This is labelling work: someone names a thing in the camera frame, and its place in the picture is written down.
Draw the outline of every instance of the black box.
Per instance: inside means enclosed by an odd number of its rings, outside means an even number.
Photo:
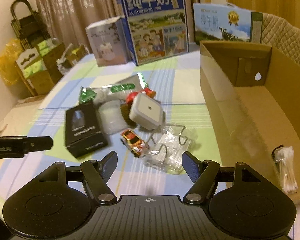
[[[65,145],[76,158],[108,145],[92,101],[66,111]]]

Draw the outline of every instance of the brown curtain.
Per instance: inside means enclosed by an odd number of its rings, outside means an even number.
[[[85,27],[89,24],[120,15],[116,0],[36,0],[39,11],[52,37],[75,45],[89,46]],[[194,40],[192,2],[186,0],[190,41]]]

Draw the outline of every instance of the table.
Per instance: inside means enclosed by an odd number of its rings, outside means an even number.
[[[192,150],[200,160],[221,163],[218,145],[209,112],[200,89],[200,52],[194,51],[136,67],[125,65],[98,67],[93,54],[85,56],[47,95],[32,121],[26,125],[27,136],[50,136],[54,146],[50,151],[29,153],[22,159],[6,159],[0,168],[0,210],[4,201],[28,181],[57,161],[67,166],[96,159],[101,160],[114,150],[118,153],[118,165],[108,182],[110,189],[120,195],[183,195],[192,182],[183,172],[171,175],[146,167],[120,142],[120,134],[110,136],[108,147],[79,159],[74,158],[64,146],[64,120],[67,109],[78,103],[80,87],[100,87],[142,72],[149,88],[157,92],[168,123],[183,124],[192,130],[196,144]],[[149,133],[136,133],[147,139]],[[84,192],[80,182],[69,186]],[[226,188],[220,183],[217,192]]]

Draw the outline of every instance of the yellow plastic bag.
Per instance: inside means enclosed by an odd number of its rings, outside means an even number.
[[[12,39],[0,54],[0,76],[6,85],[14,85],[20,78],[15,61],[22,52],[23,48],[20,41]]]

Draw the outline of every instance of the ribbed gray surface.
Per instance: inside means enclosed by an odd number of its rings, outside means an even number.
[[[201,208],[184,205],[177,196],[122,196],[121,201],[115,205],[99,207],[82,228],[69,236],[59,238],[59,240],[70,239],[235,240],[237,238],[217,229]]]

